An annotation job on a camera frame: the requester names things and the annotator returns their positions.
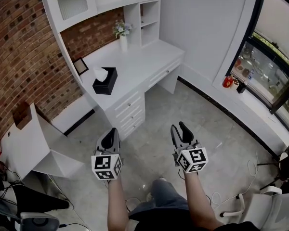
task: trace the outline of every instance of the concrete floor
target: concrete floor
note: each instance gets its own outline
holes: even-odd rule
[[[178,176],[179,168],[174,166],[171,155],[174,146],[170,127],[172,124],[178,126],[179,121],[185,122],[195,139],[207,149],[209,162],[199,176],[210,198],[214,192],[219,192],[224,201],[244,192],[253,180],[248,161],[250,171],[254,173],[252,162],[257,163],[256,153],[260,162],[272,160],[244,129],[181,82],[177,82],[173,95],[158,85],[154,86],[145,94],[145,109],[146,121],[121,143],[121,157],[124,158],[121,177],[126,199],[137,197],[144,201],[151,182],[159,177],[166,178],[186,198],[184,181]],[[107,189],[91,170],[96,141],[110,128],[102,116],[101,111],[97,111],[68,136],[85,166],[71,179],[55,177],[56,183],[74,204],[76,213],[92,231],[107,230]],[[276,175],[274,166],[262,166],[245,197],[248,199]],[[220,202],[217,195],[214,201]],[[220,218],[219,214],[236,211],[239,205],[232,199],[220,206],[212,204],[212,207],[218,219],[227,223],[229,219]],[[74,214],[68,212],[61,215],[61,223],[71,223]],[[81,231],[83,227],[74,225],[70,230]]]

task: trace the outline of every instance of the white chair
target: white chair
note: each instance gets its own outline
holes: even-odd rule
[[[280,194],[281,190],[276,187],[267,189],[262,194],[253,194],[248,209],[245,209],[243,195],[238,195],[241,210],[223,212],[221,217],[238,216],[239,222],[250,221],[262,231],[289,230],[289,193]]]

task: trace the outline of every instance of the tissue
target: tissue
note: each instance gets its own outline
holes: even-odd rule
[[[101,82],[103,82],[108,75],[108,71],[101,67],[94,67],[93,71],[94,71],[95,77]]]

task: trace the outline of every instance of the white desk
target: white desk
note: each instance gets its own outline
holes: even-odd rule
[[[34,104],[30,109],[32,120],[22,130],[13,124],[3,136],[0,161],[22,179],[31,170],[71,176],[83,165],[75,160],[75,148],[66,136],[37,114]]]
[[[83,88],[104,110],[120,139],[129,136],[145,121],[145,92],[159,83],[173,93],[184,51],[156,40],[145,47],[130,45],[123,53],[116,40],[83,58],[88,71],[80,76]],[[111,95],[96,94],[93,68],[115,67],[118,78]]]

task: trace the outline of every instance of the picture frame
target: picture frame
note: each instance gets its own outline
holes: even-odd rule
[[[89,70],[82,57],[79,57],[77,60],[75,60],[73,64],[79,76]]]

